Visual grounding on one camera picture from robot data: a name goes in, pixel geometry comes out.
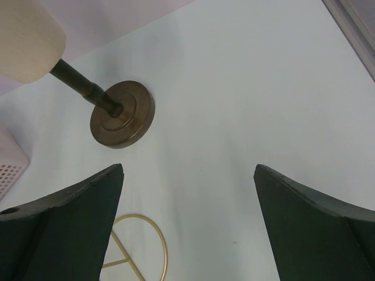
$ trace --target brass base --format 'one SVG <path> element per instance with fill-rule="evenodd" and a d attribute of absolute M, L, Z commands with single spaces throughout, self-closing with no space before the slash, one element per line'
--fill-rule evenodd
<path fill-rule="evenodd" d="M 111 148 L 124 148 L 139 140 L 150 127 L 155 114 L 152 95 L 140 83 L 124 81 L 110 87 L 106 93 L 124 107 L 122 113 L 112 118 L 102 108 L 95 106 L 90 128 L 94 138 Z"/>

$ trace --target pink plastic basket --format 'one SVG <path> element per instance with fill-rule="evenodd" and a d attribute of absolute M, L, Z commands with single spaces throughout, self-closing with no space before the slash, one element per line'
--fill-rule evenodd
<path fill-rule="evenodd" d="M 0 125 L 0 200 L 29 165 L 11 133 Z"/>

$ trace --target gold wire ring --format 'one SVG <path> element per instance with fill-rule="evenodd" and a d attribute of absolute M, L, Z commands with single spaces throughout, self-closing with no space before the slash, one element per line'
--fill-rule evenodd
<path fill-rule="evenodd" d="M 165 241 L 163 232 L 160 230 L 160 228 L 158 227 L 158 225 L 154 221 L 152 221 L 150 218 L 148 218 L 148 217 L 146 217 L 144 215 L 140 215 L 140 214 L 122 215 L 119 218 L 116 218 L 115 221 L 113 222 L 113 224 L 115 225 L 119 221 L 122 221 L 122 220 L 124 220 L 126 218 L 139 218 L 141 220 L 144 220 L 144 221 L 148 222 L 149 224 L 151 224 L 151 226 L 154 228 L 154 230 L 158 233 L 158 235 L 160 237 L 160 240 L 162 241 L 163 252 L 164 252 L 164 266 L 163 266 L 163 273 L 162 273 L 162 277 L 160 278 L 160 281 L 164 281 L 165 275 L 166 275 L 166 271 L 167 271 L 167 268 L 168 268 L 168 249 L 167 249 L 167 246 L 166 246 L 166 241 Z M 144 278 L 141 275 L 140 271 L 138 270 L 137 266 L 135 265 L 135 263 L 133 262 L 133 260 L 130 258 L 128 252 L 125 250 L 124 246 L 122 245 L 122 243 L 120 242 L 120 240 L 118 239 L 116 233 L 113 230 L 112 230 L 111 235 L 114 238 L 116 244 L 120 247 L 120 250 L 124 254 L 125 259 L 122 260 L 122 261 L 120 261 L 120 262 L 111 263 L 111 265 L 110 264 L 104 265 L 103 268 L 106 268 L 106 267 L 109 267 L 109 266 L 113 266 L 113 265 L 117 265 L 117 264 L 120 264 L 120 263 L 123 263 L 123 262 L 129 262 L 130 266 L 132 267 L 133 271 L 138 276 L 138 278 L 140 280 L 144 280 Z"/>

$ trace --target lamp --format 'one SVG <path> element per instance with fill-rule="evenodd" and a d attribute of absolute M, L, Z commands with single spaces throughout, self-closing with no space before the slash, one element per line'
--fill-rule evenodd
<path fill-rule="evenodd" d="M 50 72 L 95 105 L 90 129 L 103 145 L 124 148 L 145 134 L 155 103 L 142 84 L 123 81 L 104 91 L 62 60 L 66 35 L 38 0 L 2 0 L 0 9 L 0 74 L 31 83 Z"/>

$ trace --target white surface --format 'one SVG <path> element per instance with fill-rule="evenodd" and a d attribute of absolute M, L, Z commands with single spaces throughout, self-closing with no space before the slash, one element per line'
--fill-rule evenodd
<path fill-rule="evenodd" d="M 178 281 L 278 280 L 257 163 L 375 210 L 375 84 L 320 1 L 198 0 L 73 66 L 104 88 L 144 83 L 156 100 L 149 132 L 126 149 L 99 145 L 92 106 L 51 76 L 1 97 L 30 166 L 0 208 L 122 163 L 118 215 L 156 221 Z M 146 280 L 158 280 L 157 236 L 126 231 Z"/>

